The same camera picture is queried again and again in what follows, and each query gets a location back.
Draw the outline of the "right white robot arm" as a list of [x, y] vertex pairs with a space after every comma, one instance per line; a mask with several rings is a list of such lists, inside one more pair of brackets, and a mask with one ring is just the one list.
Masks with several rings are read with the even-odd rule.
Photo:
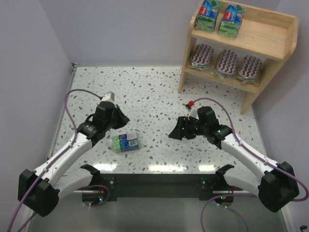
[[189, 116], [178, 117], [169, 134], [169, 138], [176, 140], [190, 140], [197, 136], [205, 137], [210, 144], [235, 157], [253, 173], [251, 177], [238, 173], [230, 164], [216, 171], [229, 186], [257, 196], [269, 211], [278, 212], [299, 195], [297, 181], [293, 179], [294, 170], [289, 163], [277, 163], [250, 147], [235, 136], [229, 126], [220, 124], [209, 106], [193, 109]]

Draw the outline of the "purple zigzag sponge pack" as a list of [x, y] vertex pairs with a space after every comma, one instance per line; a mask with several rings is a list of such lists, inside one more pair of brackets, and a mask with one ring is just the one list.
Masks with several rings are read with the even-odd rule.
[[238, 69], [238, 79], [241, 81], [241, 84], [255, 83], [259, 79], [262, 64], [260, 58], [246, 55]]
[[199, 44], [191, 57], [191, 66], [199, 71], [206, 71], [210, 68], [210, 62], [214, 49], [207, 44]]
[[237, 70], [238, 55], [230, 50], [224, 49], [220, 52], [218, 56], [218, 61], [216, 65], [216, 73], [220, 78], [230, 78]]

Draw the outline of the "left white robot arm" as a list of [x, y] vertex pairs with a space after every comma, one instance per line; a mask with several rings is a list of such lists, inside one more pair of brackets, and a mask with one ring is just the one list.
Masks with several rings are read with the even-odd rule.
[[60, 200], [61, 190], [56, 185], [68, 168], [102, 140], [107, 131], [122, 128], [128, 122], [129, 118], [112, 100], [101, 101], [95, 113], [78, 127], [66, 148], [34, 171], [25, 169], [20, 174], [18, 200], [41, 217], [50, 214]]

